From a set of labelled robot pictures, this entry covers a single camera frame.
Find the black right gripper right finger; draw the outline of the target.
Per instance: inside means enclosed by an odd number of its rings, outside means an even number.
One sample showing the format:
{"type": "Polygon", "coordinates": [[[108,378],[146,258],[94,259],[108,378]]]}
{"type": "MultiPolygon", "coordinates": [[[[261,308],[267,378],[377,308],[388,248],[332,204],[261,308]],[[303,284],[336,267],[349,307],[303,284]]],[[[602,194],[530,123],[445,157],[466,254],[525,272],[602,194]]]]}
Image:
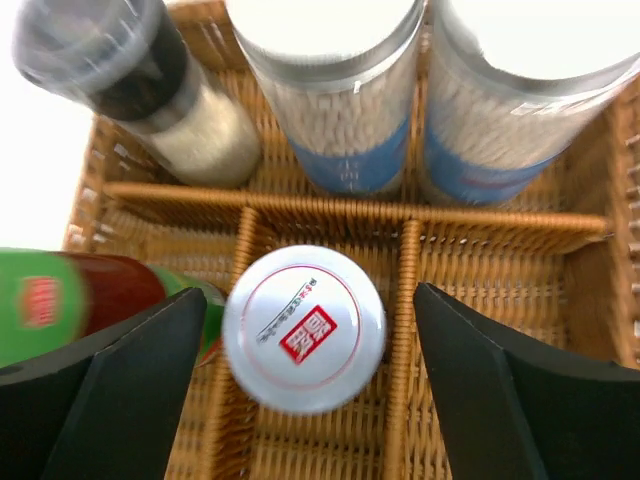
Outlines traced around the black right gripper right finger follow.
{"type": "Polygon", "coordinates": [[[552,347],[430,283],[413,305],[454,478],[638,478],[638,371],[552,347]]]}

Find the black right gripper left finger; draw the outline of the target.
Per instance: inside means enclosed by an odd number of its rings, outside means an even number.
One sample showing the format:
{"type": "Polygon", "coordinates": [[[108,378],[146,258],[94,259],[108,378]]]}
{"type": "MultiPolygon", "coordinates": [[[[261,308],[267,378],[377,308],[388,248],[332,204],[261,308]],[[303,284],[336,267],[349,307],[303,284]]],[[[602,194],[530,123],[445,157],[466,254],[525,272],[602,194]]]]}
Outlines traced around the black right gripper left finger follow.
{"type": "Polygon", "coordinates": [[[2,478],[163,478],[205,310],[201,290],[187,288],[2,368],[2,478]]]}

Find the ketchup bottle green label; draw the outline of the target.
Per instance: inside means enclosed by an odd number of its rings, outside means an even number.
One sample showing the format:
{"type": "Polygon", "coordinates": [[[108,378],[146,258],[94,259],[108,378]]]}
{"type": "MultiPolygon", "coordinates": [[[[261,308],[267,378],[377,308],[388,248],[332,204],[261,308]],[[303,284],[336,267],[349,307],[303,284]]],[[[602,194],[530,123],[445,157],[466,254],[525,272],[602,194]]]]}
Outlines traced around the ketchup bottle green label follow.
{"type": "Polygon", "coordinates": [[[220,345],[225,306],[214,285],[122,255],[3,249],[1,365],[56,350],[186,289],[207,301],[197,366],[220,345]]]}

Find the spice jar white red-logo lid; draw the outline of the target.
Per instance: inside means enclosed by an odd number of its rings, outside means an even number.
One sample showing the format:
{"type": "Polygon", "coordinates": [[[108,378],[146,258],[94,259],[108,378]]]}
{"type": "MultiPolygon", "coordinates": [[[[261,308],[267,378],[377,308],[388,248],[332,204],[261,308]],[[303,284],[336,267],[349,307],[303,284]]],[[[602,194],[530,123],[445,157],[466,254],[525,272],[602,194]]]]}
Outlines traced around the spice jar white red-logo lid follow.
{"type": "Polygon", "coordinates": [[[252,263],[226,302],[233,377],[259,404],[289,414],[335,410],[383,356],[386,314],[369,276],[333,249],[293,245],[252,263]]]}

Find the glass grinder jar black lid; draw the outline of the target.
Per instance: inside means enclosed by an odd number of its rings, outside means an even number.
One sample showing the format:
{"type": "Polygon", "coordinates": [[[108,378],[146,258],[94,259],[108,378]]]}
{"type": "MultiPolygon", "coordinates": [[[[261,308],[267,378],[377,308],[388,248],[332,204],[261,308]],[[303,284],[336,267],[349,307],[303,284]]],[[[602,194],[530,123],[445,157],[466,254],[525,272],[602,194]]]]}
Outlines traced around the glass grinder jar black lid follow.
{"type": "Polygon", "coordinates": [[[185,184],[239,187],[261,158],[249,114],[162,1],[26,1],[13,60],[30,83],[131,133],[185,184]]]}

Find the blue label jar silver lid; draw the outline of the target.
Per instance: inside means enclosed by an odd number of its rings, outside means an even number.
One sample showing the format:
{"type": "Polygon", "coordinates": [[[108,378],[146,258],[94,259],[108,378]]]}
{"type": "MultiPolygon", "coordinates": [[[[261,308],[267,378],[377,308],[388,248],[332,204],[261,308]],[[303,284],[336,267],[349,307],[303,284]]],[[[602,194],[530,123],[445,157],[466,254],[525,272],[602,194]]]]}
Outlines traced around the blue label jar silver lid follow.
{"type": "Polygon", "coordinates": [[[422,1],[225,4],[235,38],[309,181],[395,191],[405,164],[422,1]]]}

